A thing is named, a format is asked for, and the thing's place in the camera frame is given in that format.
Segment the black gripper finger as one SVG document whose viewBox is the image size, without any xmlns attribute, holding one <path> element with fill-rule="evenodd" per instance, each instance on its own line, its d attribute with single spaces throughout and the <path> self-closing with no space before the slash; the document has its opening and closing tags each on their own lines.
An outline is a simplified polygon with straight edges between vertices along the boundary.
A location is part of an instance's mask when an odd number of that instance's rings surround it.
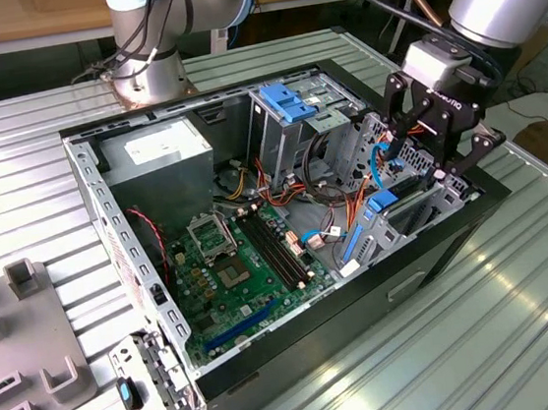
<svg viewBox="0 0 548 410">
<path fill-rule="evenodd" d="M 408 131 L 411 130 L 429 108 L 433 101 L 424 96 L 405 112 L 403 110 L 404 95 L 413 87 L 413 79 L 407 74 L 389 75 L 385 84 L 383 105 L 381 106 L 382 121 L 392 135 L 387 149 L 387 158 L 397 157 L 403 147 Z"/>
<path fill-rule="evenodd" d="M 473 134 L 470 141 L 471 146 L 468 154 L 461 154 L 459 151 L 454 150 L 450 154 L 445 154 L 439 160 L 435 159 L 434 168 L 442 171 L 445 175 L 460 176 L 465 171 L 475 167 L 489 152 L 502 145 L 505 141 L 505 134 L 499 130 L 487 134 L 478 133 Z"/>
</svg>

